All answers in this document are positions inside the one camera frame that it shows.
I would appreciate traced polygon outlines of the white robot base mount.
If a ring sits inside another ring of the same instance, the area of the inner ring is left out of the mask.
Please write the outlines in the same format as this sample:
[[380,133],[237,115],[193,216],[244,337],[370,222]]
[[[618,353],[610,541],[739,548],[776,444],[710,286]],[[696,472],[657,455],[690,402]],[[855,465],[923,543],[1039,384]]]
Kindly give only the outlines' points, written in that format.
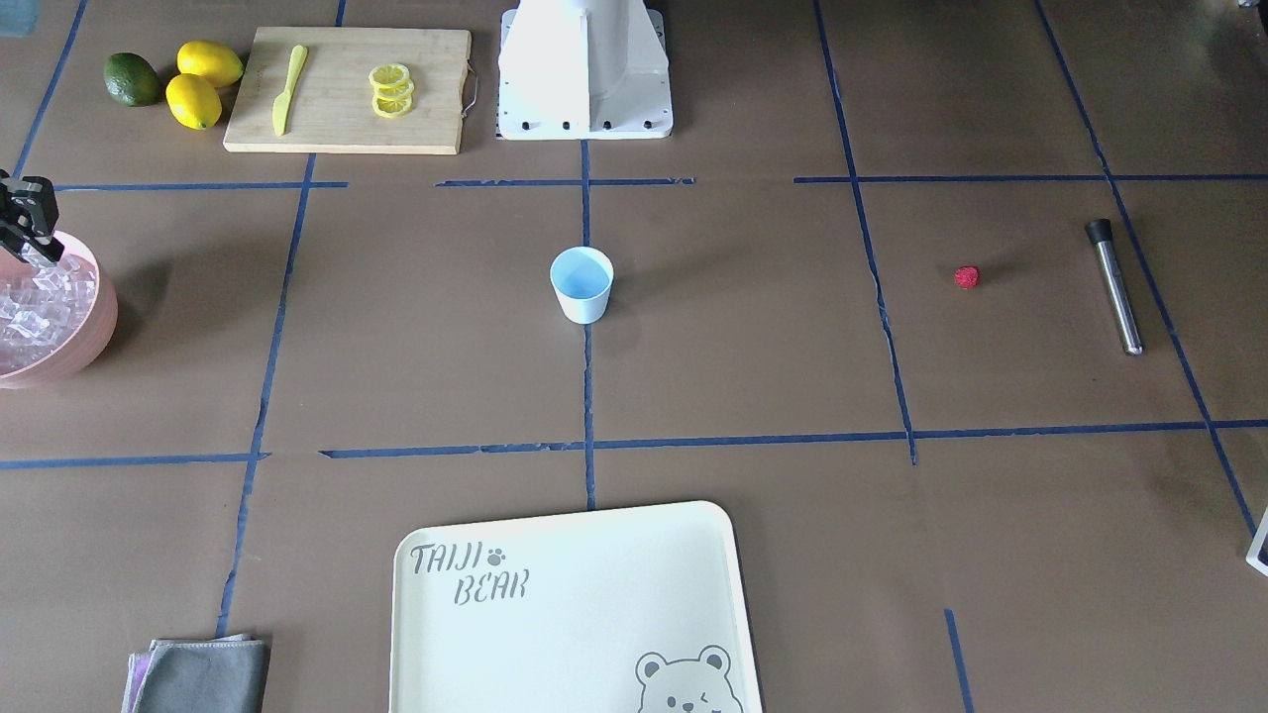
[[521,1],[501,15],[497,63],[500,140],[664,140],[675,129],[663,15],[643,1]]

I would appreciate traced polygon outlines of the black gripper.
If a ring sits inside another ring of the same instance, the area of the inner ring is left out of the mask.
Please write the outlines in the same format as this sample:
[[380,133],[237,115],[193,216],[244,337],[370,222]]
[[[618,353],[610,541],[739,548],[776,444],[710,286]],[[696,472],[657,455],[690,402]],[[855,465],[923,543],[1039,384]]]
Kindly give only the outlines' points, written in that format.
[[1,244],[6,252],[22,263],[60,263],[63,244],[55,239],[58,218],[49,179],[1,171]]

